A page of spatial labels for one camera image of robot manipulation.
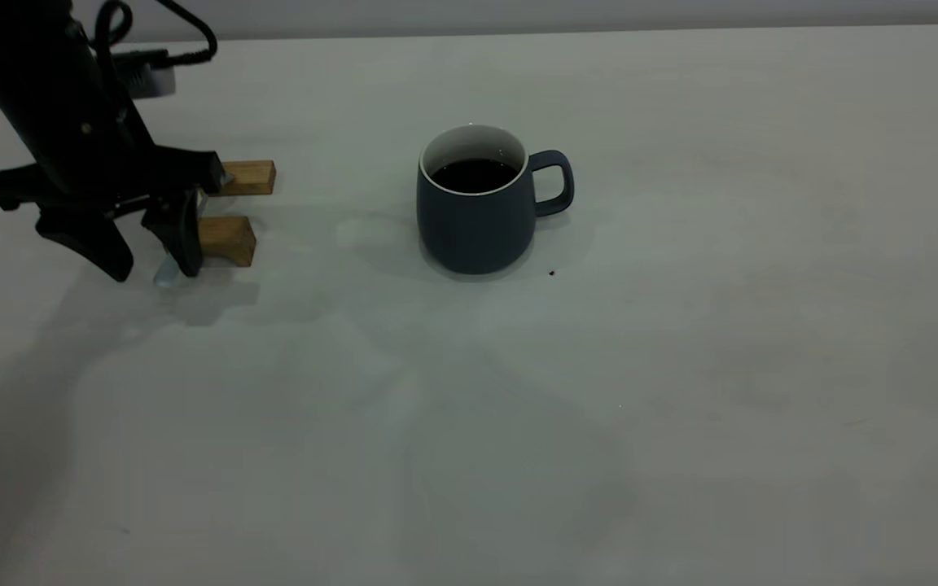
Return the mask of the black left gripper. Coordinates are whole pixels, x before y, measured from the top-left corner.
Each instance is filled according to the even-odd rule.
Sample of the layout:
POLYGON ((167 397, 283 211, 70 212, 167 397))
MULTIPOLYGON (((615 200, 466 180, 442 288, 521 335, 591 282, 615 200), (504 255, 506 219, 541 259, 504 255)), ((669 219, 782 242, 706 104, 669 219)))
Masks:
MULTIPOLYGON (((115 77, 0 77, 0 111, 33 162, 0 170, 0 208, 35 203, 106 212, 147 195, 142 226, 188 278, 204 264, 199 189, 216 193, 225 171, 212 151, 156 144, 115 77)), ((41 212, 36 231, 125 282, 134 267, 116 224, 99 212, 41 212)))

